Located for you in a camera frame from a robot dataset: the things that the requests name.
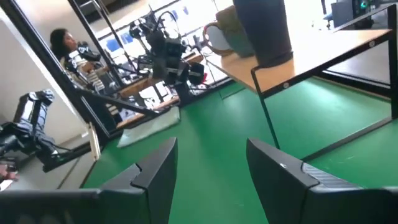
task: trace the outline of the equipment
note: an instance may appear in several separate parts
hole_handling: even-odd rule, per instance
[[[380,0],[344,0],[334,2],[331,4],[333,24],[335,27],[341,26],[379,6]],[[355,23],[353,29],[370,29],[372,26],[373,20],[369,17]]]
[[[362,189],[259,140],[246,156],[270,224],[398,223],[397,188]]]
[[[177,178],[177,151],[177,139],[169,139],[100,189],[2,192],[0,223],[166,224]]]
[[[187,80],[192,85],[199,85],[204,79],[204,65],[193,63],[189,65],[182,59],[182,54],[187,46],[182,44],[181,36],[171,38],[162,24],[162,16],[156,22],[150,15],[130,24],[130,35],[137,39],[142,48],[146,51],[145,55],[138,57],[138,74],[147,74],[152,70],[153,78],[160,78],[167,85],[184,85]]]
[[[44,133],[47,110],[54,100],[51,90],[27,93],[19,99],[13,122],[4,123],[0,130],[0,161],[9,160],[9,151],[21,151],[35,155],[43,163],[43,171],[48,172],[64,164],[64,160],[83,154],[77,151],[59,153],[63,149]]]
[[[101,54],[93,52],[87,42],[79,42],[77,44],[77,51],[82,58],[89,62],[99,62],[99,60],[101,60]]]

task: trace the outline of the green mat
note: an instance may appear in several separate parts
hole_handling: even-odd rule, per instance
[[[222,95],[237,88],[241,86],[229,86]],[[315,79],[295,85],[266,103],[282,150],[299,158],[390,112],[385,101]],[[389,173],[389,169],[398,168],[396,133],[398,123],[388,124],[312,164],[362,186],[398,185],[396,172]],[[179,145],[170,224],[267,223],[251,182],[245,143],[248,137],[273,142],[259,99],[248,90],[223,101],[215,93],[189,105],[181,109],[178,126],[134,147],[118,149],[118,141],[111,142],[85,187],[100,186],[171,136],[178,137]]]

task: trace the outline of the cable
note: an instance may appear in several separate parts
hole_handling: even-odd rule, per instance
[[[177,26],[178,37],[181,37],[180,28],[178,27],[177,19],[175,18],[175,16],[170,11],[165,11],[159,16],[159,19],[157,20],[156,26],[155,26],[153,31],[157,30],[157,28],[159,27],[159,24],[162,22],[162,16],[164,16],[165,14],[169,14],[172,17],[172,19],[175,22],[175,25]]]

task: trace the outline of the white wall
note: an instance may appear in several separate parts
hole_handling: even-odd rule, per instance
[[[45,132],[53,137],[57,144],[84,133],[86,129],[82,120],[75,114],[51,74],[2,10],[0,33],[0,112],[4,117],[10,121],[13,119],[21,95],[29,91],[51,88],[55,93],[55,101],[49,109]]]
[[[0,114],[0,124],[3,124],[5,122],[7,122],[6,117],[3,114]]]
[[[16,2],[47,43],[50,42],[50,34],[54,29],[66,28],[76,40],[87,41],[90,46],[95,47],[67,0],[16,0]]]

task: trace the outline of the desk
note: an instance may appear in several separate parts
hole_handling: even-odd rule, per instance
[[[335,33],[317,32],[312,33],[307,38],[303,36],[295,36],[292,39],[294,50],[293,59],[283,63],[282,65],[271,68],[258,66],[255,57],[239,58],[236,54],[226,57],[211,56],[207,58],[207,61],[225,72],[225,74],[236,80],[238,83],[241,83],[246,88],[258,94],[275,146],[280,149],[271,117],[269,116],[269,112],[264,102],[265,98],[284,91],[289,87],[300,83],[333,65],[336,65],[337,63],[345,61],[387,40],[389,41],[392,96],[398,96],[396,30],[391,29],[341,30]],[[347,142],[389,123],[393,119],[398,118],[398,101],[396,97],[392,98],[391,105],[391,118],[386,118],[351,134],[326,148],[320,149],[319,151],[304,157],[303,160],[307,162],[318,158],[319,156],[322,156]]]
[[[165,101],[165,102],[163,102],[163,103],[161,103],[161,104],[155,106],[155,107],[153,108],[153,110],[163,109],[163,108],[165,108],[165,107],[174,105],[174,104],[178,103],[179,101],[180,101],[180,98],[177,97],[177,96],[175,96],[175,97],[173,97],[171,100]],[[127,125],[129,125],[129,124],[131,124],[131,123],[133,123],[133,122],[135,122],[135,121],[138,121],[138,120],[140,120],[140,119],[142,119],[142,118],[144,118],[144,117],[145,117],[144,114],[138,113],[138,114],[134,115],[132,118],[129,118],[129,119],[126,119],[126,120],[120,122],[116,127],[117,127],[117,128],[125,128]]]
[[[145,90],[146,88],[151,87],[161,81],[163,80],[155,78],[145,78],[131,86],[125,87],[124,89],[120,90],[119,93],[122,97],[128,98],[129,96],[139,94],[140,91]]]

